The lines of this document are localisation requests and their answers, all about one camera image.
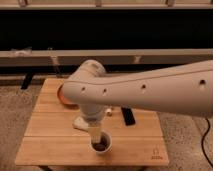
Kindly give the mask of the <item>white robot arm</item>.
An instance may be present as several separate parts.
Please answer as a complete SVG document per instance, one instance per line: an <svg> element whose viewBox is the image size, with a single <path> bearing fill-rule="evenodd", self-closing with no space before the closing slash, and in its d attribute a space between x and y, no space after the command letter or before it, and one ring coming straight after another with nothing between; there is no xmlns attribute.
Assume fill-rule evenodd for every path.
<svg viewBox="0 0 213 171"><path fill-rule="evenodd" d="M108 77L96 60L87 60L62 85L82 118L96 124L107 106L213 117L213 60Z"/></svg>

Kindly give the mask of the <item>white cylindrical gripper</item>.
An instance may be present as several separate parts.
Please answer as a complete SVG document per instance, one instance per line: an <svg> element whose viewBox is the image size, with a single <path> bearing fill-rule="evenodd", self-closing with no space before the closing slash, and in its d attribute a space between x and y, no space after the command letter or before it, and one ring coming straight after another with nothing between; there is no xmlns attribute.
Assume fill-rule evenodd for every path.
<svg viewBox="0 0 213 171"><path fill-rule="evenodd" d="M90 123L88 125L88 133L92 143L101 141L101 124L99 123L105 116L106 107L96 104L81 104L79 106L82 118Z"/></svg>

